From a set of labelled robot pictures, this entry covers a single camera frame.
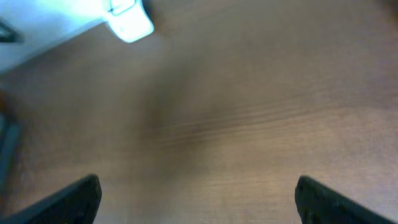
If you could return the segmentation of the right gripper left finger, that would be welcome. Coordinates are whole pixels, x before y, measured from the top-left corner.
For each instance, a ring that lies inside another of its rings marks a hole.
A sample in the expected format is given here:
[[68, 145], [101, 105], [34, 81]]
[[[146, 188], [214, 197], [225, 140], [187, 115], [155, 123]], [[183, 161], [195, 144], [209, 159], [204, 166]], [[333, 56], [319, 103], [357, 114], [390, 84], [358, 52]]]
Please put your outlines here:
[[1, 224], [92, 224], [101, 198], [99, 177], [90, 174], [2, 219]]

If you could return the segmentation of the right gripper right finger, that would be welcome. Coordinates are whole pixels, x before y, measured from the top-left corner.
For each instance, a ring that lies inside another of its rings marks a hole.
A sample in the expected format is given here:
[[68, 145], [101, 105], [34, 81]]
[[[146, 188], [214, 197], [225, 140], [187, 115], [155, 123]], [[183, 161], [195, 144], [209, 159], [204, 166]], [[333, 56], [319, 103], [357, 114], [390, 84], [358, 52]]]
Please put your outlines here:
[[295, 204], [302, 223], [396, 224], [307, 175], [298, 179]]

